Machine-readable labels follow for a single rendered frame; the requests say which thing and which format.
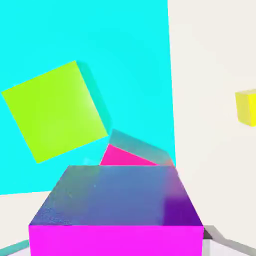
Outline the small magenta cube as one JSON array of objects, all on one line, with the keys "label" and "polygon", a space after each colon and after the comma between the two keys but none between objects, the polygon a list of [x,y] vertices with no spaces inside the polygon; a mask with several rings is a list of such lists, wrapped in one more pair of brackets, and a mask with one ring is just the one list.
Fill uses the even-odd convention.
[{"label": "small magenta cube", "polygon": [[31,256],[202,256],[173,166],[71,165],[28,226]]}]

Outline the small pink cube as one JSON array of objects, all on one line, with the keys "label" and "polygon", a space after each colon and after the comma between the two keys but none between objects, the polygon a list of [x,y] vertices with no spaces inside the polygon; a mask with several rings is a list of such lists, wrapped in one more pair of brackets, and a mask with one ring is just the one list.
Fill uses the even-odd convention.
[{"label": "small pink cube", "polygon": [[173,166],[174,163],[165,150],[113,129],[100,165]]}]

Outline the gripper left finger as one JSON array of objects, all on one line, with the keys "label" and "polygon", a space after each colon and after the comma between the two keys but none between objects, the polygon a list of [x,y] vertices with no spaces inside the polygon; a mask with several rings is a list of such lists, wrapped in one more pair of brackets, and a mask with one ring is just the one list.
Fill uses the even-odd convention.
[{"label": "gripper left finger", "polygon": [[9,245],[7,247],[0,249],[0,256],[8,256],[8,255],[14,254],[16,252],[19,252],[21,250],[28,248],[29,245],[30,245],[29,240],[23,240],[13,245]]}]

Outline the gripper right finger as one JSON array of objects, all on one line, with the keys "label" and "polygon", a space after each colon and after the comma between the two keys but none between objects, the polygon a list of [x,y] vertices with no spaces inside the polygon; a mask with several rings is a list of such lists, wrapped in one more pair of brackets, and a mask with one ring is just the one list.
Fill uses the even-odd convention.
[{"label": "gripper right finger", "polygon": [[205,225],[202,256],[256,256],[256,249],[226,239],[213,225]]}]

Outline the small lime green cube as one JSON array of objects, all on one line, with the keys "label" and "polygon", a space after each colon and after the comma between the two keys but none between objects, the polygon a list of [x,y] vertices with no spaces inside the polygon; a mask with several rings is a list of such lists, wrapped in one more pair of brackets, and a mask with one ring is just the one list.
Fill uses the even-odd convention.
[{"label": "small lime green cube", "polygon": [[37,163],[108,136],[95,94],[77,61],[2,92]]}]

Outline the small yellow cube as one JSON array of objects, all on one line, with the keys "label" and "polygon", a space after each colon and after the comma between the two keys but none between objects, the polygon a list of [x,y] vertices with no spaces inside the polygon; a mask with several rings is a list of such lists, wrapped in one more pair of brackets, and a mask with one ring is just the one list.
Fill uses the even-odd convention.
[{"label": "small yellow cube", "polygon": [[256,127],[256,88],[236,92],[235,101],[238,120]]}]

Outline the large cyan box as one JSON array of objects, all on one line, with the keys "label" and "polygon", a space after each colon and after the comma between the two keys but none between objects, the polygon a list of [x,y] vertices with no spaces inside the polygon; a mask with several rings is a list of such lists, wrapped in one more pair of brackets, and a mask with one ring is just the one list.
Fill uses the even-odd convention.
[{"label": "large cyan box", "polygon": [[71,61],[113,128],[175,157],[167,0],[0,0],[0,195],[51,190],[107,138],[36,163],[2,92]]}]

